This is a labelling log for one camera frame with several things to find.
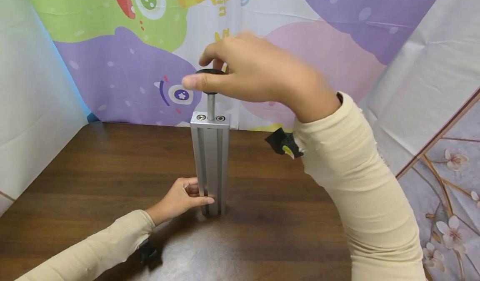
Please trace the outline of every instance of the curtain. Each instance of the curtain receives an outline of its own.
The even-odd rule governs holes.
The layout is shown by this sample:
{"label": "curtain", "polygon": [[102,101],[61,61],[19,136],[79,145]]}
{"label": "curtain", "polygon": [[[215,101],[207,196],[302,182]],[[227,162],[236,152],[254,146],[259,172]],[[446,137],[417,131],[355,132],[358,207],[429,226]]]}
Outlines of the curtain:
{"label": "curtain", "polygon": [[[205,95],[183,89],[203,48],[250,29],[302,57],[357,102],[435,0],[31,0],[90,121],[188,126]],[[275,102],[217,98],[232,128],[291,129]]]}
{"label": "curtain", "polygon": [[362,101],[436,281],[480,280],[479,0],[436,0]]}
{"label": "curtain", "polygon": [[0,0],[0,215],[87,120],[29,0]]}

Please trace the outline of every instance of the wood grain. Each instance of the wood grain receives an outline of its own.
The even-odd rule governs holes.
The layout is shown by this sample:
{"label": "wood grain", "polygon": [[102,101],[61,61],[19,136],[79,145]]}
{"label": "wood grain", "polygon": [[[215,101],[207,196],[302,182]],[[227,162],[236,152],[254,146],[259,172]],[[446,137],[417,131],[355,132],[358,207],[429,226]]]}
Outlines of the wood grain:
{"label": "wood grain", "polygon": [[[350,256],[328,194],[264,132],[232,131],[227,214],[198,210],[152,235],[161,262],[137,253],[98,280],[350,280]],[[85,126],[0,218],[1,280],[13,280],[195,175],[190,129]]]}

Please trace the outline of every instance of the cherry blossom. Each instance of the cherry blossom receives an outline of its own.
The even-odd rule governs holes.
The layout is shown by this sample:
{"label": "cherry blossom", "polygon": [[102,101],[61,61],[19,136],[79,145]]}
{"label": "cherry blossom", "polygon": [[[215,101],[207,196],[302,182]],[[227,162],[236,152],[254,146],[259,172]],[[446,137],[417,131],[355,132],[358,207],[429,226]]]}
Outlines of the cherry blossom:
{"label": "cherry blossom", "polygon": [[436,225],[438,230],[443,234],[445,247],[465,253],[466,249],[462,243],[462,239],[467,237],[467,230],[459,228],[460,221],[457,216],[452,216],[448,220],[448,225],[443,221],[438,221]]}
{"label": "cherry blossom", "polygon": [[480,208],[480,197],[479,195],[477,194],[477,192],[474,192],[472,190],[472,192],[470,193],[472,199],[477,203],[477,208]]}
{"label": "cherry blossom", "polygon": [[423,248],[423,256],[425,256],[426,266],[429,268],[437,268],[440,271],[445,272],[443,254],[439,250],[435,249],[432,243],[427,243],[427,246]]}
{"label": "cherry blossom", "polygon": [[468,162],[468,157],[462,154],[451,154],[449,149],[445,149],[445,158],[447,167],[452,171],[460,170],[460,167],[465,162]]}

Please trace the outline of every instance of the pink shape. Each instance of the pink shape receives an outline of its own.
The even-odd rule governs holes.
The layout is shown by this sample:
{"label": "pink shape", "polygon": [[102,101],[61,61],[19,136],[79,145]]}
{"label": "pink shape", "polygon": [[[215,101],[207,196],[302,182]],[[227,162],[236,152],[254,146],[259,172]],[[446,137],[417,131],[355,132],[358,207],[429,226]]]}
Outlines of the pink shape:
{"label": "pink shape", "polygon": [[[357,45],[350,35],[320,20],[284,25],[265,38],[323,72],[335,90],[349,94],[355,102],[367,94],[385,69],[385,65]],[[243,102],[243,105],[258,117],[286,128],[293,127],[293,113],[284,105],[270,102]]]}

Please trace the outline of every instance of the purple cartoon creature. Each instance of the purple cartoon creature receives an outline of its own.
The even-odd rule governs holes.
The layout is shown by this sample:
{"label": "purple cartoon creature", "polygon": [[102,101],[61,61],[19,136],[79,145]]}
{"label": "purple cartoon creature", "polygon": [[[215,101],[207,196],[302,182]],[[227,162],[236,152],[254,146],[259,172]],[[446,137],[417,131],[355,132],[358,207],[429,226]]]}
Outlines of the purple cartoon creature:
{"label": "purple cartoon creature", "polygon": [[[249,0],[241,0],[244,6]],[[305,0],[338,31],[387,65],[436,0]]]}
{"label": "purple cartoon creature", "polygon": [[87,107],[104,122],[190,122],[201,92],[181,85],[186,60],[144,44],[124,27],[83,42],[55,42]]}

